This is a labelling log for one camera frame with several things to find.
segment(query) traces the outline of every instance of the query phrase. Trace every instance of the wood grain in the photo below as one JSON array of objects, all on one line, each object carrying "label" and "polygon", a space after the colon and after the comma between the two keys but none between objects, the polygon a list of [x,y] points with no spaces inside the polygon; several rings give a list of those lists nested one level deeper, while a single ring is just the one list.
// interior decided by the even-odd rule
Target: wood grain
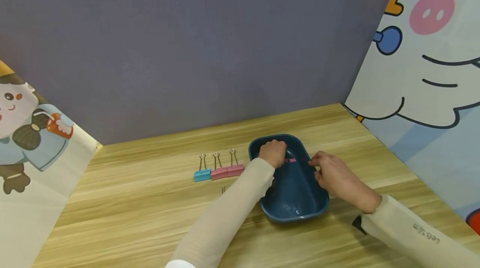
[{"label": "wood grain", "polygon": [[[368,185],[388,193],[428,223],[480,252],[480,237],[440,201],[341,105],[159,136],[98,149],[43,246],[34,268],[160,268],[205,208],[234,178],[193,182],[199,154],[230,163],[236,148],[247,164],[249,143],[290,133],[310,155],[341,157]],[[350,226],[359,212],[333,199],[307,223],[269,223],[257,205],[221,267],[417,267]]]}]

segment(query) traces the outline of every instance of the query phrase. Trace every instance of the binder clip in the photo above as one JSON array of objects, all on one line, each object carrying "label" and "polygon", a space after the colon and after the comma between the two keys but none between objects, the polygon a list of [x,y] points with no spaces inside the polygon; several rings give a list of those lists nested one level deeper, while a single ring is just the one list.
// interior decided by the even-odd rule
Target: binder clip
[{"label": "binder clip", "polygon": [[[222,168],[222,163],[220,162],[220,154],[218,152],[215,152],[213,154],[213,157],[215,158],[215,168],[210,172],[212,180],[219,180],[221,178],[228,177],[227,167]],[[218,169],[217,169],[217,158],[218,158],[218,164],[220,165],[220,168]]]},{"label": "binder clip", "polygon": [[293,157],[292,153],[287,151],[287,154],[285,154],[285,163],[295,163],[296,161],[297,159]]},{"label": "binder clip", "polygon": [[[238,176],[240,175],[243,170],[245,169],[243,165],[239,165],[239,161],[237,161],[237,151],[233,148],[229,150],[230,152],[230,167],[227,167],[228,177]],[[235,166],[233,166],[233,157],[235,157]]]},{"label": "binder clip", "polygon": [[212,179],[212,177],[210,176],[210,169],[207,169],[205,157],[206,157],[205,154],[200,155],[200,167],[198,168],[198,171],[195,171],[195,173],[193,173],[193,180],[196,183],[202,182],[203,180]]}]

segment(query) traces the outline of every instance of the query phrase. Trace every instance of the cartoon pig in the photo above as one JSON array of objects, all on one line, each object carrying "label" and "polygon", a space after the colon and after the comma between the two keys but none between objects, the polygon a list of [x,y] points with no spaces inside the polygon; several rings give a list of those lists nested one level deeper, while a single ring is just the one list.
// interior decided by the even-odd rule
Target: cartoon pig
[{"label": "cartoon pig", "polygon": [[63,153],[73,122],[0,61],[0,177],[3,191],[23,192],[23,164],[45,171]]},{"label": "cartoon pig", "polygon": [[478,0],[390,0],[385,14],[345,106],[360,121],[454,127],[480,104]]}]

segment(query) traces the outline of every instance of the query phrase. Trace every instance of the pink binder clip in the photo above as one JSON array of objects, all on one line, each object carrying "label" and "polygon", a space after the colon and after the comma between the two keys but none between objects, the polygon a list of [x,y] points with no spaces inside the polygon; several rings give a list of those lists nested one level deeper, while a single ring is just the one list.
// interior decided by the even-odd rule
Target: pink binder clip
[{"label": "pink binder clip", "polygon": [[[230,152],[230,167],[227,167],[228,171],[228,177],[232,176],[239,176],[245,168],[243,165],[239,165],[239,161],[237,161],[237,151],[234,150],[233,148],[229,150]],[[237,163],[235,166],[233,166],[233,157],[235,157],[235,163]]]},{"label": "pink binder clip", "polygon": [[[218,152],[215,152],[213,154],[213,157],[215,158],[215,168],[210,172],[210,176],[212,177],[212,180],[219,180],[221,178],[228,177],[228,171],[227,167],[222,168],[222,163],[220,162],[220,154]],[[217,169],[217,158],[218,158],[218,164],[220,165],[220,168]]]}]

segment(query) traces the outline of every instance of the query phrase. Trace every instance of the pink pig nose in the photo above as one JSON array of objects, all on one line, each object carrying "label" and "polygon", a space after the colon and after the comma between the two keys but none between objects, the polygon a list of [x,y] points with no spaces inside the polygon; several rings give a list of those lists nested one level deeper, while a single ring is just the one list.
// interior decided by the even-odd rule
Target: pink pig nose
[{"label": "pink pig nose", "polygon": [[410,13],[410,27],[419,35],[435,34],[452,19],[455,0],[419,0]]}]

